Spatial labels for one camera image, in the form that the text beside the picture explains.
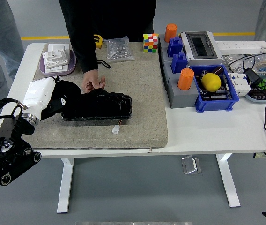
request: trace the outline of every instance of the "table leg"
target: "table leg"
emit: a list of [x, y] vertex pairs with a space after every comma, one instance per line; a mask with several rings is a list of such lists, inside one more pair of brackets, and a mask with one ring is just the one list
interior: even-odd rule
[[227, 159], [231, 154], [216, 154], [219, 169], [222, 175], [223, 185], [226, 190], [230, 207], [240, 207], [237, 191], [233, 182], [232, 174]]
[[57, 213], [67, 213], [69, 195], [71, 192], [74, 158], [61, 158], [61, 160], [64, 165], [63, 165], [60, 193], [58, 199]]

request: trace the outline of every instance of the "gray floor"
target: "gray floor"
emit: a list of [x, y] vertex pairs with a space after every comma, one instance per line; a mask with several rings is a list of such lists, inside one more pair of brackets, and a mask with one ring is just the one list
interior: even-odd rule
[[[64, 36], [57, 0], [9, 0], [22, 37]], [[254, 32], [262, 0], [158, 0], [154, 30]], [[215, 37], [253, 40], [253, 36]], [[32, 42], [23, 41], [24, 48]], [[230, 208], [215, 155], [199, 155], [203, 173], [185, 175], [182, 156], [75, 160], [68, 214], [56, 214], [62, 162], [42, 159], [0, 187], [0, 224], [74, 225], [76, 221], [192, 221], [194, 225], [266, 225], [266, 159], [235, 154], [229, 165], [241, 203]]]

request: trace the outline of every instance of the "electrical box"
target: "electrical box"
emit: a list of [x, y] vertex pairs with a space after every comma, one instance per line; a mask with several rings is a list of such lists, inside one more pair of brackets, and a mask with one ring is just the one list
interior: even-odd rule
[[222, 53], [210, 31], [181, 32], [189, 66], [220, 65]]

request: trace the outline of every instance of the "purple tray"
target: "purple tray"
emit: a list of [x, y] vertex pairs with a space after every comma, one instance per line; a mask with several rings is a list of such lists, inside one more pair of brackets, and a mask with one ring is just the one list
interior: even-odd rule
[[46, 76], [65, 76], [73, 72], [76, 65], [76, 56], [75, 53], [72, 50], [69, 50], [69, 64], [68, 64], [68, 70], [65, 72], [55, 72], [55, 73], [46, 73], [45, 72], [45, 65], [44, 65], [44, 58], [41, 55], [40, 61], [39, 61], [39, 69], [40, 71], [46, 75]]

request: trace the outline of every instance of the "yellow floor line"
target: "yellow floor line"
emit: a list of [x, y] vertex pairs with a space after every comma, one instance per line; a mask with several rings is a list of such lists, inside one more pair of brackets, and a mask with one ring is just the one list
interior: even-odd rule
[[255, 32], [213, 33], [213, 36], [254, 36]]
[[[255, 32], [213, 33], [214, 36], [254, 36]], [[21, 37], [23, 41], [69, 39], [69, 36]]]
[[40, 36], [40, 37], [21, 37], [23, 41], [32, 40], [56, 40], [56, 39], [69, 39], [69, 36]]

